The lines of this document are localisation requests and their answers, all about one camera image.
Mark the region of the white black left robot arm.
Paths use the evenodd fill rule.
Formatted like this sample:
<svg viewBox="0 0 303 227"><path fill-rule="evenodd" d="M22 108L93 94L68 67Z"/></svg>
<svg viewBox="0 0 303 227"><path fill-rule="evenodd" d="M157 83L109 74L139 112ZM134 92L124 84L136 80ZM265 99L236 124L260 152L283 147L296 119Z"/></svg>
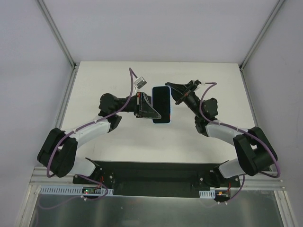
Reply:
<svg viewBox="0 0 303 227"><path fill-rule="evenodd" d="M103 94L99 109L98 116L75 129L63 131L54 128L49 132L37 155L38 162L47 168L49 177L83 175L88 183L97 183L100 179L97 165L88 158L78 157L77 150L92 139L116 129L122 120L119 112L133 113L136 118L161 118L161 114L152 107L151 96L144 92L127 98Z"/></svg>

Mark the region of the light blue cased phone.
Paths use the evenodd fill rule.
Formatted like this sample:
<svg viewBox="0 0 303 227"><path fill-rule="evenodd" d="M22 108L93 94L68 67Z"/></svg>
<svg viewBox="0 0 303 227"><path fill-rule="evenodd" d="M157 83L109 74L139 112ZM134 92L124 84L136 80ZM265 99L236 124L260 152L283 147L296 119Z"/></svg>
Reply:
<svg viewBox="0 0 303 227"><path fill-rule="evenodd" d="M153 119L154 124L169 124L171 122L171 89L168 86L152 88L152 107L161 115Z"/></svg>

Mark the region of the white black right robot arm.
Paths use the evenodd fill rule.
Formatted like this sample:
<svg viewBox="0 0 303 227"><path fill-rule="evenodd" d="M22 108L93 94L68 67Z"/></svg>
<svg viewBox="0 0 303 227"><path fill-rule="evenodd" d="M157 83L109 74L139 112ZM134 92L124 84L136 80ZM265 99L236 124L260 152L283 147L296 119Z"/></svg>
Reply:
<svg viewBox="0 0 303 227"><path fill-rule="evenodd" d="M281 170L277 162L278 157L263 130L257 126L242 129L218 120L218 101L215 98L206 100L205 94L199 98L195 93L201 84L199 80L186 84L166 83L170 87L175 104L184 103L195 114L198 133L222 140L235 148L237 157L217 165L203 177L204 183L219 188L225 186L232 177L254 176L258 173L264 175L265 169L271 165L276 167L276 175L268 176L279 178Z"/></svg>

